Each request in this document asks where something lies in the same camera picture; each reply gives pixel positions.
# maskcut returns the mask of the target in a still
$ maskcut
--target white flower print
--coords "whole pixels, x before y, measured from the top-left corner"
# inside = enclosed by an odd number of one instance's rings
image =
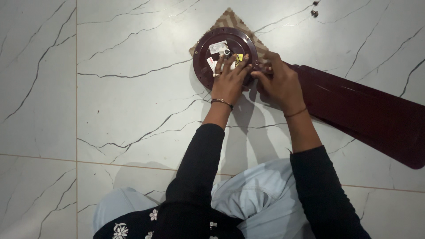
[[[212,230],[213,228],[212,227],[216,227],[217,226],[217,223],[215,223],[215,222],[210,222],[210,230]]]
[[[147,236],[144,237],[144,239],[152,239],[153,231],[150,231],[147,233]]]
[[[153,221],[153,220],[156,221],[156,217],[158,216],[158,211],[156,209],[154,209],[153,212],[151,214],[149,214],[149,216],[150,216],[151,221]]]
[[[128,229],[125,228],[125,226],[127,226],[127,224],[125,223],[119,223],[119,224],[115,223],[115,227],[113,228],[115,233],[113,234],[112,239],[125,239],[128,232]]]

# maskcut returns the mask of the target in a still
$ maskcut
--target marble floor tile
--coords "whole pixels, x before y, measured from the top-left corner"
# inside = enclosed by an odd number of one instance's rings
[[[76,163],[0,155],[0,238],[77,234]]]
[[[0,153],[76,158],[76,1],[2,1]]]
[[[343,189],[371,238],[423,238],[425,193],[358,187]]]
[[[425,19],[420,0],[158,0],[78,4],[78,159],[177,169],[210,99],[188,49],[231,7],[272,51],[424,104]],[[314,18],[310,11],[319,11]],[[314,123],[343,184],[425,191],[412,170]],[[237,174],[289,157],[283,114],[244,93],[226,129],[219,172]]]
[[[91,238],[93,212],[96,204],[114,188],[130,187],[161,203],[168,184],[175,178],[174,170],[136,168],[116,165],[78,163],[78,238]],[[217,175],[214,183],[229,179]]]

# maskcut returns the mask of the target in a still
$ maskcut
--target brown patterned cloth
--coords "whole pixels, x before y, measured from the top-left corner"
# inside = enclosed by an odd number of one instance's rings
[[[265,62],[263,59],[263,56],[269,49],[260,41],[260,39],[258,39],[254,35],[254,33],[244,24],[244,22],[240,19],[240,17],[238,17],[231,8],[228,8],[217,19],[215,24],[205,33],[219,27],[233,27],[245,33],[254,42],[255,48],[257,49],[258,61],[262,63]],[[190,55],[192,55],[192,57],[195,52],[195,47],[197,44],[198,43],[196,43],[191,49],[189,49]]]

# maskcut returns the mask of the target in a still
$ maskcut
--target black top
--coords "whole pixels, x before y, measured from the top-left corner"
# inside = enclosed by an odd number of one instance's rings
[[[223,139],[220,126],[199,127],[167,188],[165,202],[123,215],[104,225],[93,238],[243,239],[236,227],[241,219],[211,208]],[[341,188],[325,147],[291,154],[290,158],[298,196],[316,238],[370,238]]]

